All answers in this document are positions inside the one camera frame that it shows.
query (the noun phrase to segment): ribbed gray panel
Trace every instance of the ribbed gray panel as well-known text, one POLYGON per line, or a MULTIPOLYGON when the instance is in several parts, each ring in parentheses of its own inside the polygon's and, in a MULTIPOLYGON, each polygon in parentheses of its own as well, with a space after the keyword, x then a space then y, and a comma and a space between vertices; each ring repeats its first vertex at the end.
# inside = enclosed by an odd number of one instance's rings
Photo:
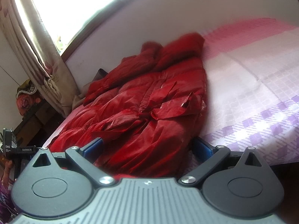
POLYGON ((94 200, 73 216, 58 220, 33 220, 19 216, 16 224, 282 224, 275 215, 259 220, 238 220, 211 208, 195 188, 174 179, 123 179, 102 188, 94 200))

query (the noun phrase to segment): curtain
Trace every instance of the curtain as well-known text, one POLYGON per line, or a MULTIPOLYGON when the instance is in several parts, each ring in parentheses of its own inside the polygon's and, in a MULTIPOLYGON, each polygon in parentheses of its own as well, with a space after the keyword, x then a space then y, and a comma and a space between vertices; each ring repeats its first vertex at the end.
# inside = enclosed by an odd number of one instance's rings
POLYGON ((78 88, 32 0, 0 0, 0 28, 41 95, 64 117, 78 88))

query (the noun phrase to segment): purple checkered pattern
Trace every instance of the purple checkered pattern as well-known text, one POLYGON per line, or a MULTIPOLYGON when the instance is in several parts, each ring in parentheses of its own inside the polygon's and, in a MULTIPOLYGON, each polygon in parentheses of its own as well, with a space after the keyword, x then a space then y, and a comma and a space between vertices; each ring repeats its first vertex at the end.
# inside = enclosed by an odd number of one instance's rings
POLYGON ((232 151, 256 147, 269 164, 299 161, 299 96, 203 138, 232 151))

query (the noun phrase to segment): wall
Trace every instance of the wall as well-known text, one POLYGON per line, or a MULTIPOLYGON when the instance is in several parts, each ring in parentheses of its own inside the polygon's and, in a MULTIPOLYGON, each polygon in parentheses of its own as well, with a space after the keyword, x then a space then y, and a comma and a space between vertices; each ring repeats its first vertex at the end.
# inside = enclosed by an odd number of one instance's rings
POLYGON ((16 128, 22 121, 16 106, 16 92, 27 79, 27 74, 0 30, 0 131, 4 127, 16 128))
POLYGON ((299 26, 298 0, 135 0, 93 32, 66 64, 78 87, 110 71, 142 43, 161 44, 241 19, 272 17, 299 26))

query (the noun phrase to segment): person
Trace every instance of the person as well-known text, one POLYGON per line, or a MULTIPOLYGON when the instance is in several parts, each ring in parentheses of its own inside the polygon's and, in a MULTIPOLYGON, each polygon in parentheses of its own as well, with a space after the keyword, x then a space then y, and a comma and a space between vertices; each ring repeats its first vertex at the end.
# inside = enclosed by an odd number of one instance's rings
POLYGON ((12 161, 5 163, 4 174, 0 184, 0 224, 7 223, 10 220, 11 212, 14 212, 14 206, 11 201, 10 191, 13 181, 9 178, 10 170, 13 167, 12 161))

